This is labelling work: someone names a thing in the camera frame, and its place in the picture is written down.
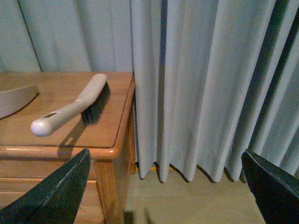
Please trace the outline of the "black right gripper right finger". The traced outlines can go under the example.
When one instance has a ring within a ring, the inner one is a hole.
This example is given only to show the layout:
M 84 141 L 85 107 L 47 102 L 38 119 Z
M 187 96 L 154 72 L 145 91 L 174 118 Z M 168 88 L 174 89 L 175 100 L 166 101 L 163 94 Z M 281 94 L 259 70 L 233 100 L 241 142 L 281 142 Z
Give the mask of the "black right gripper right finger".
M 299 222 L 299 180 L 247 149 L 242 169 L 267 224 Z

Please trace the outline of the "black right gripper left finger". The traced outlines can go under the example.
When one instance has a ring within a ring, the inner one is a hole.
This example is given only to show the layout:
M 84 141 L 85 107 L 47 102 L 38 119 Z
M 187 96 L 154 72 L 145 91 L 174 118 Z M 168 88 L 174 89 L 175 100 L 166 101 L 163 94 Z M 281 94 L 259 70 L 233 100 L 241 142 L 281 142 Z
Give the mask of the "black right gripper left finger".
M 88 149 L 50 174 L 0 211 L 2 224 L 72 224 L 82 201 L 91 166 Z

